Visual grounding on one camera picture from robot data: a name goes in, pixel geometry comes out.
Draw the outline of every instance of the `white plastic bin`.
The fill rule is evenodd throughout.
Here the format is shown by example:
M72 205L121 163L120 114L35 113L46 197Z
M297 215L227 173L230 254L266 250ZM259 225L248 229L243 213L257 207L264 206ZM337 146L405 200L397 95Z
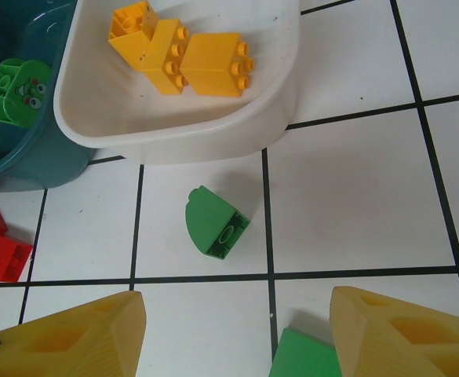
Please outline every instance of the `white plastic bin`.
M61 130L91 148L141 163L190 163L248 155L276 141L296 102L298 0L151 0L191 35L241 32L256 69L241 98L163 96L107 42L112 13L134 0L78 0L56 85Z

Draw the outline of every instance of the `yellow lego brick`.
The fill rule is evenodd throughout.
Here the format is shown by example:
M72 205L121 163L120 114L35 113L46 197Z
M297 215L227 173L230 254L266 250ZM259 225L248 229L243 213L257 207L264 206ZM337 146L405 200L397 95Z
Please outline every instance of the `yellow lego brick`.
M241 97L254 61L239 33L196 34L180 71L200 96Z
M127 291L0 331L0 377L133 377L145 322Z
M189 30L178 19L160 20L141 71L161 94L181 94L188 84L179 66L189 43Z
M335 287L330 325L344 377L459 377L459 317Z
M114 11L108 40L136 71L140 70L158 21L149 2L139 2Z

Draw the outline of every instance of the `plastic container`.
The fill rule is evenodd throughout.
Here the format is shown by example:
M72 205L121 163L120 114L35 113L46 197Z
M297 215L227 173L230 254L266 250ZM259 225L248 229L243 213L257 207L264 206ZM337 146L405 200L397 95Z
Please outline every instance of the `plastic container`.
M52 68L30 128L0 123L0 192L48 189L77 177L93 150L68 140L53 114L53 92L76 1L0 0L0 63L40 60Z
M55 116L80 145L113 148L141 163L244 156L282 134L296 99L297 0L152 0L162 19L191 35L242 33L255 58L241 98L197 97L187 86L163 96L107 42L112 13L130 0L79 0L55 90Z

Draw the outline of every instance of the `cartoon eyes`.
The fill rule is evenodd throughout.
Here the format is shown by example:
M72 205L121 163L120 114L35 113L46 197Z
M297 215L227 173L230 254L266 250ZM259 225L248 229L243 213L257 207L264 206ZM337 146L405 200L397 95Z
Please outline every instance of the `cartoon eyes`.
M35 89L37 89L37 91L40 93L40 94L44 94L46 92L46 85L42 84L42 83L39 83L37 84L37 86L35 87Z
M28 104L33 108L34 110L39 110L41 108L42 102L39 100L37 97L32 97L29 101Z

